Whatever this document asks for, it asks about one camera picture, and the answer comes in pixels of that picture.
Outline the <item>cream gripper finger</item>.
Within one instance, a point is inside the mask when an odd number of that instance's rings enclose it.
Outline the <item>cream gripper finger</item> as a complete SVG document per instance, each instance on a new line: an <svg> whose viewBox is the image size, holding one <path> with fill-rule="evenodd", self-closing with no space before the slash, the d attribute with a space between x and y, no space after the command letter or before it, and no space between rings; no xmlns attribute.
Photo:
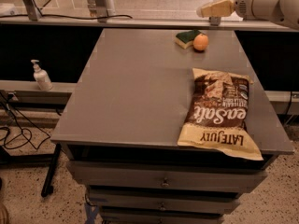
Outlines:
<svg viewBox="0 0 299 224"><path fill-rule="evenodd" d="M233 0L213 0L196 10L199 17L229 17L235 12Z"/></svg>

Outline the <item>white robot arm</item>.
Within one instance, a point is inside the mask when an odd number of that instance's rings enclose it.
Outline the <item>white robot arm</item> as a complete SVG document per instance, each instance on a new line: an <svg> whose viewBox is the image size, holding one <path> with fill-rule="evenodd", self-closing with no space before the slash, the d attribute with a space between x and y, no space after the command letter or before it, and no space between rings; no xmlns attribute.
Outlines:
<svg viewBox="0 0 299 224"><path fill-rule="evenodd" d="M299 29L299 0L213 0L197 8L199 17L229 17L233 13L247 21L270 21Z"/></svg>

